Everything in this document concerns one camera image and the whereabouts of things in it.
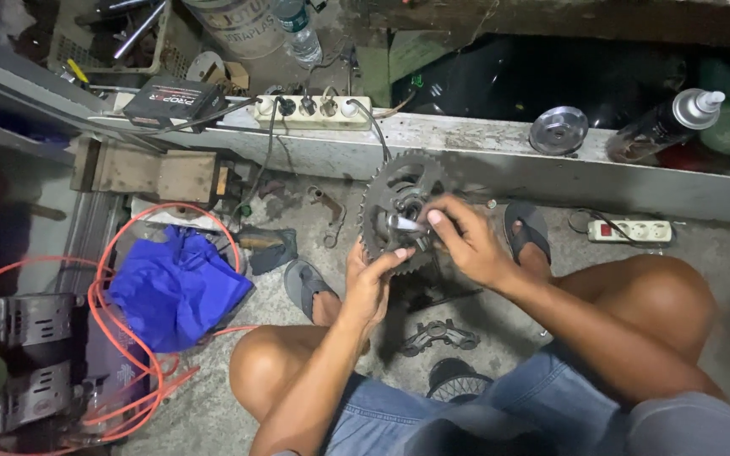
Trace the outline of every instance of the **black spray can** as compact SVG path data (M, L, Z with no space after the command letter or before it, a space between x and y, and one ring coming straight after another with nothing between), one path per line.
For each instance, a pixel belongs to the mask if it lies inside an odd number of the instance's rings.
M717 122L722 92L688 88L644 114L605 144L610 160L633 163L673 144L684 143Z

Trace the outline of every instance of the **plastic crate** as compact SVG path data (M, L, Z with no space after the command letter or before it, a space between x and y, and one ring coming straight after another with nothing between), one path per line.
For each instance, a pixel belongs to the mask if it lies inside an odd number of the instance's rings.
M74 60L84 73L125 73L140 75L166 74L184 78L188 67L199 55L200 30L193 27L190 12L177 0L168 0L158 21L157 45L150 67L112 67L89 53L94 34L75 24L75 17L94 9L96 0L61 0L58 19L49 47L47 68L59 72L67 58Z

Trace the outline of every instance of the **denim shorts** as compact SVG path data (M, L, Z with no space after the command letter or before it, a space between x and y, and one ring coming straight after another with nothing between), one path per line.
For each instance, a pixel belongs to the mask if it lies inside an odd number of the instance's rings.
M559 454L622 454L626 413L580 373L585 371L563 344L552 342L495 380L471 403L542 431ZM463 406L354 374L327 437L325 454L396 454L400 442L452 407Z

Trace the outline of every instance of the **orange hose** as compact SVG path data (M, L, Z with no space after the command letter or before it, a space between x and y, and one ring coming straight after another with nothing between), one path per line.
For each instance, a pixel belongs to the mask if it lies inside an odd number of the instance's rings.
M193 204L187 204L187 203L163 203L163 204L157 204L155 206L152 206L136 216L134 216L126 225L121 228L116 235L111 239L109 242L109 245L106 246L106 250L103 252L103 255L101 256L100 261L91 261L86 260L83 258L75 258L71 256L60 256L60 255L48 255L48 256L38 256L36 258L31 259L25 259L21 261L16 261L13 264L8 264L2 268L0 268L0 274L4 274L5 272L15 269L21 266L24 266L26 264L32 264L36 263L38 261L74 261L77 263L83 263L83 264L91 264L95 265L97 267L96 270L96 276L94 282L92 282L92 285L89 285L87 290L87 301L89 304L89 310L92 313L93 318L95 319L97 325L101 327L106 337L109 339L112 344L114 344L115 347L120 351L120 353L125 356L129 361L131 361L132 364L137 366L143 373L135 377L130 383L128 383L126 386L121 388L117 393L114 395L113 398L109 398L106 400L102 405L98 406L95 410L93 410L91 413L95 414L95 417L88 417L89 414L84 416L84 419L81 420L81 423L84 425L93 425L97 423L102 423L106 420L110 420L112 418L115 418L116 416L120 416L123 413L125 413L128 410L135 409L137 407L142 407L144 404L147 404L149 401L153 399L150 405L147 405L143 407L142 410L139 410L133 417L131 417L129 420L120 423L119 425L115 426L112 429L109 429L103 433L102 441L112 441L112 440L118 440L123 437L126 437L127 435L131 434L132 432L136 431L140 427L142 427L145 423L147 423L148 420L151 419L154 412L159 407L160 403L162 402L162 399L165 397L171 395L175 389L177 389L180 385L184 384L188 379L193 377L196 372L199 370L199 367L196 366L194 368L190 368L187 371L183 372L179 376L177 376L174 379L166 380L169 377L172 377L174 375L174 372L177 370L179 365L179 357L176 354L167 356L162 359L162 361L158 360L157 357L154 355L153 352L151 352L151 349L148 348L145 343L137 337L136 334L131 332L131 330L123 324L122 321L120 321L119 318L117 318L109 309L109 306L111 305L109 301L106 298L106 295L104 293L103 284L107 281L110 281L112 277L106 277L106 273L114 275L114 271L106 266L106 263L109 260L109 257L111 256L111 251L114 248L114 245L117 243L117 240L120 238L120 236L123 235L123 233L128 230L128 228L133 225L135 222L137 222L140 218L144 217L148 213L157 211L159 209L164 209L168 207L183 207L188 209L194 209L197 212L202 212L204 215L208 216L211 220L213 220L216 225L218 225L221 230L224 232L225 236L227 236L230 245L233 248L233 254L235 257L235 272L238 273L238 267L240 263L240 257L238 254L238 246L236 245L235 241L233 240L233 236L229 233L228 229L221 223L221 221L216 218L212 213L205 211L204 209L201 209L198 206L195 206ZM134 340L134 342L137 343L147 354L148 361L150 362L151 366L148 367L145 364L141 363L136 357L134 357L126 347L123 347L123 345L118 341L118 339L111 334L109 331L109 327L107 326L106 322L101 316L101 312L106 314L106 317L108 317L111 322L120 328L121 331L123 331L128 337ZM232 333L234 331L243 331L246 329L253 329L256 328L256 325L250 325L250 326L237 326L232 328L225 328L221 331L218 331L215 333L215 335L219 336L222 334L228 334ZM166 363L170 359L173 359L173 366L168 369L167 371L163 372L161 364ZM98 411L102 410L102 408L105 405L108 405L110 402L114 402L115 399L119 398L120 393L128 388L130 388L132 385L134 385L137 381L145 377L146 375L153 375L157 378L157 389L152 391L150 394L146 395L142 399L138 399L131 404L128 404L126 406L123 406L117 410L110 411L107 414L99 415L97 414ZM137 423L134 423L131 425L128 429L122 430L123 428L127 428L129 424L131 424L134 421L137 421ZM72 451L76 451L78 448L66 448L59 451L51 451L47 453L9 453L6 451L0 451L0 456L60 456L62 454L71 453Z

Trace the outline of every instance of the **sandal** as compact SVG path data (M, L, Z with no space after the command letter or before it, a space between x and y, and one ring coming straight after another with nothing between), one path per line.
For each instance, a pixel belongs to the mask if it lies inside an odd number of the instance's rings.
M522 222L520 231L514 234L512 226L516 221ZM506 244L512 250L514 262L520 264L519 255L523 246L534 243L545 253L548 264L551 264L551 246L548 245L548 225L545 217L531 203L512 201L506 206L503 213L503 231L506 235Z
M286 271L283 272L283 286L289 299L309 317L311 323L314 323L311 315L314 310L315 293L320 291L334 293L317 269L303 260L294 260L286 266Z

